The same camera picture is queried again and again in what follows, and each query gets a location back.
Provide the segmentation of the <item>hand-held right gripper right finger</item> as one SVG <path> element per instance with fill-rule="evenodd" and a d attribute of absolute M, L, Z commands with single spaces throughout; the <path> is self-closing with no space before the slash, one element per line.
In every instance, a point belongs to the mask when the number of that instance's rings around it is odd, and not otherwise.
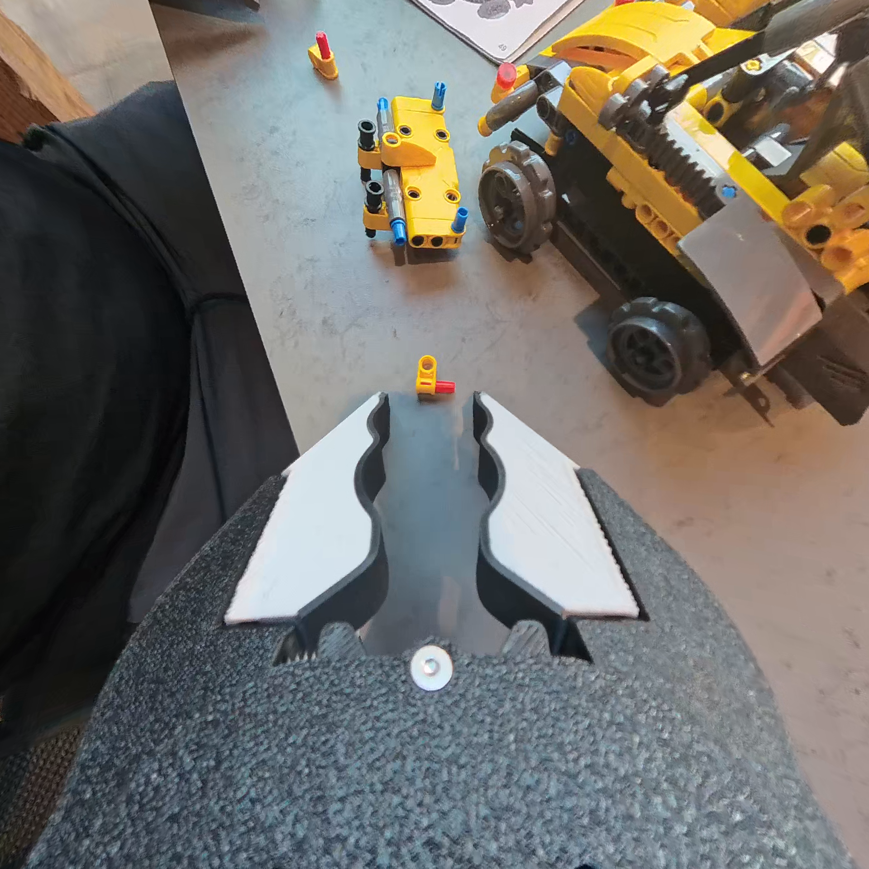
<path fill-rule="evenodd" d="M 507 628 L 538 624 L 552 655 L 590 655 L 577 621 L 637 620 L 631 583 L 579 465 L 496 401 L 473 394 L 482 514 L 476 590 Z"/>

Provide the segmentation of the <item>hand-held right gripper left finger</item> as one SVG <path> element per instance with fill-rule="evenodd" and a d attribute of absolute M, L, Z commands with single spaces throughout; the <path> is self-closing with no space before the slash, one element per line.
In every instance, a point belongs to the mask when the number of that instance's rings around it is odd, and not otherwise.
<path fill-rule="evenodd" d="M 326 625 L 359 629 L 375 616 L 388 591 L 375 499 L 389 435 L 388 394 L 378 392 L 283 471 L 224 625 L 287 624 L 312 653 Z"/>

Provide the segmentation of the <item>yellow brick subassembly blue pins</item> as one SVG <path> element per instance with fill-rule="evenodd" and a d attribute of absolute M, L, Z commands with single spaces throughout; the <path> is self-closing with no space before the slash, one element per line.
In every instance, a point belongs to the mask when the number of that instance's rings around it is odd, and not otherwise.
<path fill-rule="evenodd" d="M 469 211 L 445 119 L 447 89 L 436 81 L 429 98 L 381 97 L 374 118 L 357 125 L 367 239 L 387 234 L 394 248 L 423 253 L 461 248 Z"/>

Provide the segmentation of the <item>grey desk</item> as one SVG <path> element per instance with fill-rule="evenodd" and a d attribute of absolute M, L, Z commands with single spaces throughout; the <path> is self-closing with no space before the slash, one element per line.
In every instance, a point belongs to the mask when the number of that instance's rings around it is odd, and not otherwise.
<path fill-rule="evenodd" d="M 812 789 L 867 867 L 867 420 L 840 427 L 765 387 L 762 418 L 714 375 L 654 408 L 604 367 L 606 310 L 559 250 L 529 262 L 488 240 L 476 129 L 494 69 L 408 2 L 261 2 L 255 20 L 156 6 L 297 446 L 377 391 L 390 401 L 376 505 L 387 601 L 367 646 L 431 635 L 471 654 L 506 636 L 479 602 L 487 499 L 472 394 L 483 390 L 597 472 L 719 598 L 774 690 Z M 324 31 L 339 77 L 308 49 Z M 448 84 L 463 201 L 456 255 L 395 257 L 364 235 L 357 123 L 378 97 Z M 418 361 L 450 396 L 419 396 Z"/>

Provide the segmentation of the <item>person's dark clothed body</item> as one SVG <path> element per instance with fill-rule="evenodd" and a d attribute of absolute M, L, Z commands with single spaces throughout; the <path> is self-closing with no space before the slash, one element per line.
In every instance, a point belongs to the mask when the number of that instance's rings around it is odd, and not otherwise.
<path fill-rule="evenodd" d="M 173 81 L 2 143 L 2 756 L 298 447 Z"/>

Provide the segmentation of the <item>yellow toy brick car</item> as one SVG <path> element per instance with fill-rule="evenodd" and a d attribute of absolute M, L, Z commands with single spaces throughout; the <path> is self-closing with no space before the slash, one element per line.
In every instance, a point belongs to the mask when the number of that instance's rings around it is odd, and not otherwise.
<path fill-rule="evenodd" d="M 624 299 L 606 358 L 661 407 L 722 370 L 867 414 L 867 2 L 619 2 L 497 84 L 498 245 L 554 230 Z"/>

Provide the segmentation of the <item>black mesh seat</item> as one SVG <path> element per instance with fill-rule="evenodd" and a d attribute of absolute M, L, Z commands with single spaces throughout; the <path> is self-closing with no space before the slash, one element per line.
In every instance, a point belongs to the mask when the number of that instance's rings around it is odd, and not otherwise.
<path fill-rule="evenodd" d="M 24 866 L 57 807 L 88 722 L 71 721 L 2 752 L 1 866 Z"/>

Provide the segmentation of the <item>brick instruction booklet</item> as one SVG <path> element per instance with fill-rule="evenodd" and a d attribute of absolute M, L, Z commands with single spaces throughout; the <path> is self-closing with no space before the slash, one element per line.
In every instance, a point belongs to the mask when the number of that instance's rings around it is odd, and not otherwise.
<path fill-rule="evenodd" d="M 413 1 L 422 12 L 491 62 L 513 62 L 547 36 L 581 1 Z"/>

